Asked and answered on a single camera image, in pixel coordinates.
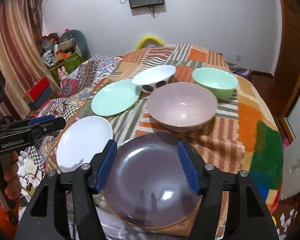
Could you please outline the person's left hand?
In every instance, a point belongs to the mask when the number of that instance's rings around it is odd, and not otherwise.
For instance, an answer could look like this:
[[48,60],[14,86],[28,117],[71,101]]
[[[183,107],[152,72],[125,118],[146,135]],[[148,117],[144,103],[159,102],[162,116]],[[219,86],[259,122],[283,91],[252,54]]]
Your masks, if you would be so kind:
[[21,193],[21,183],[18,177],[18,160],[17,152],[12,152],[12,163],[4,170],[4,179],[7,182],[5,194],[9,199],[17,199]]

